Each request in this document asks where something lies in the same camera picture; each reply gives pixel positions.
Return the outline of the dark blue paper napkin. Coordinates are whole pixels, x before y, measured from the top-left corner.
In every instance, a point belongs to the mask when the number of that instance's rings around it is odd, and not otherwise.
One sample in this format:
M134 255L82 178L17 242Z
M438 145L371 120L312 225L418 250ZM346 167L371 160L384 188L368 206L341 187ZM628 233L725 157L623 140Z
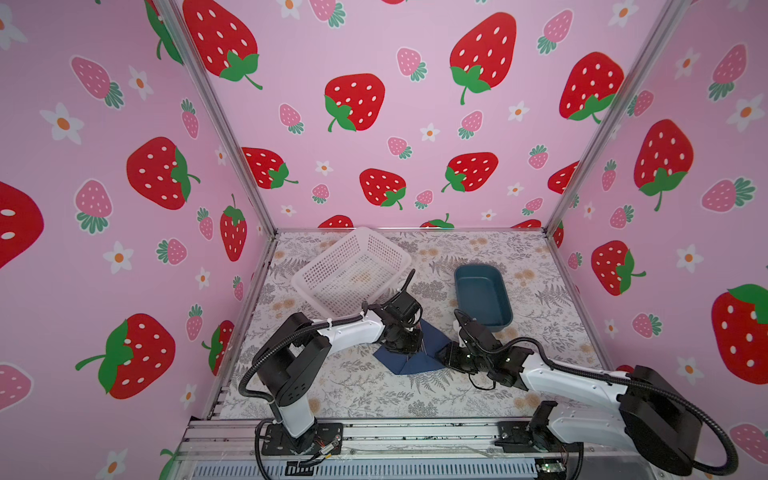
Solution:
M374 357L395 375L416 375L443 370L445 366L438 360L437 354L452 340L426 320L419 322L423 339L420 350L414 354L401 354L380 347Z

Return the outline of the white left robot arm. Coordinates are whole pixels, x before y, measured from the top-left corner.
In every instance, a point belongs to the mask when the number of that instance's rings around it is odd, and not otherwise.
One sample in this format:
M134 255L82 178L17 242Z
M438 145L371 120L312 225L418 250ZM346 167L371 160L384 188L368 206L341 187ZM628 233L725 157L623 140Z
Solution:
M311 320L298 312L254 356L238 393L266 401L276 423L298 440L316 429L307 393L326 359L363 344L414 355L422 350L423 332L376 304L340 319Z

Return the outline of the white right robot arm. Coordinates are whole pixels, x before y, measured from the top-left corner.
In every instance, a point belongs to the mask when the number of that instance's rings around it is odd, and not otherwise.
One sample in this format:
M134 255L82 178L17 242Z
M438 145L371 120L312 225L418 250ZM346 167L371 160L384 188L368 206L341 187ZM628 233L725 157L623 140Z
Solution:
M495 349L451 342L436 358L469 376L484 373L495 385L583 404L570 410L551 399L537 407L525 428L536 451L592 443L636 452L670 474L688 476L694 469L701 420L649 380L553 361L528 337Z

